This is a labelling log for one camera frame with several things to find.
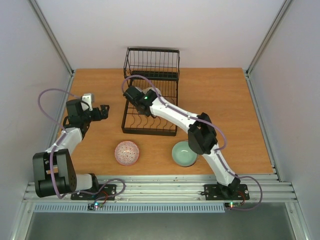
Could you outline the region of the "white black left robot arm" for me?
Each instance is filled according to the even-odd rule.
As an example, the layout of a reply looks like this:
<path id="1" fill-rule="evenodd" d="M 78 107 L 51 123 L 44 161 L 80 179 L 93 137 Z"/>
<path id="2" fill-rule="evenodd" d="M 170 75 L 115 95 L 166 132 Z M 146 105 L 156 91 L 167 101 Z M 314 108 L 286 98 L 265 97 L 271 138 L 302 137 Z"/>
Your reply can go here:
<path id="1" fill-rule="evenodd" d="M 61 135 L 44 152 L 32 158 L 36 195 L 40 198 L 71 194 L 82 190 L 89 199 L 96 199 L 101 193 L 99 184 L 93 182 L 93 174 L 77 175 L 71 155 L 84 139 L 91 122 L 105 120 L 109 105 L 92 107 L 82 99 L 66 102 L 67 116 L 63 120 Z"/>

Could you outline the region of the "red patterned bowl blue outside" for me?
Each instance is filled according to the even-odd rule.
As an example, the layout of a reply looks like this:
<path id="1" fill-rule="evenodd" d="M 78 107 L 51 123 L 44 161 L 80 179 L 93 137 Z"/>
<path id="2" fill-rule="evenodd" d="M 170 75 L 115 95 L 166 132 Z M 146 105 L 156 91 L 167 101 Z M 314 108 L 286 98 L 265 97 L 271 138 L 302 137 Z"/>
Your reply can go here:
<path id="1" fill-rule="evenodd" d="M 138 161 L 140 150 L 136 143 L 125 140 L 116 146 L 114 150 L 114 156 L 120 165 L 131 166 Z"/>

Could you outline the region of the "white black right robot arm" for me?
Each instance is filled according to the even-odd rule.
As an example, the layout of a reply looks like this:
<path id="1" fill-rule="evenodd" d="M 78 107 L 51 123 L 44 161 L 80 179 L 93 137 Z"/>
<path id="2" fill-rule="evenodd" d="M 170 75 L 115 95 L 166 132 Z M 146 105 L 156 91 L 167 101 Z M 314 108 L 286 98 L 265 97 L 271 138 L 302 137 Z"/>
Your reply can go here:
<path id="1" fill-rule="evenodd" d="M 183 110 L 168 102 L 152 88 L 144 93 L 138 87 L 130 86 L 123 91 L 123 96 L 140 114 L 163 118 L 187 133 L 189 148 L 207 161 L 225 200 L 238 193 L 241 181 L 223 157 L 222 148 L 218 145 L 218 128 L 211 123 L 206 113 L 198 115 Z"/>

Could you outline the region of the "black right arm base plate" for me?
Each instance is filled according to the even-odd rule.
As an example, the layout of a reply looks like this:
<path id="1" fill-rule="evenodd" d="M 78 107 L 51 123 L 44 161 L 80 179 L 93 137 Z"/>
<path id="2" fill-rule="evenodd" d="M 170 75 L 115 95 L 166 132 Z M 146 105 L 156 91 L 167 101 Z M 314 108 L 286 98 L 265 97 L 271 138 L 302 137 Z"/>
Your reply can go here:
<path id="1" fill-rule="evenodd" d="M 202 196 L 207 201 L 242 201 L 249 200 L 250 194 L 246 184 L 240 184 L 235 190 L 219 184 L 205 184 L 203 186 Z"/>

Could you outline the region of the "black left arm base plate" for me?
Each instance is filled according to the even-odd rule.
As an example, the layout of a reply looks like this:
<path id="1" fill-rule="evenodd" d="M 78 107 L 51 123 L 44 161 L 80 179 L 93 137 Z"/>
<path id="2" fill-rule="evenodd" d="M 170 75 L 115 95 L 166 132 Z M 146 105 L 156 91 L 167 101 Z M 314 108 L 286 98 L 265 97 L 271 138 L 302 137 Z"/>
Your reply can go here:
<path id="1" fill-rule="evenodd" d="M 118 193 L 116 184 L 106 184 L 101 191 L 98 192 L 99 188 L 102 187 L 102 184 L 99 184 L 97 188 L 91 188 L 86 190 L 80 190 L 76 193 L 71 194 L 70 199 L 73 201 L 93 201 L 97 198 L 106 198 L 107 200 L 112 201 L 115 199 L 115 195 Z"/>

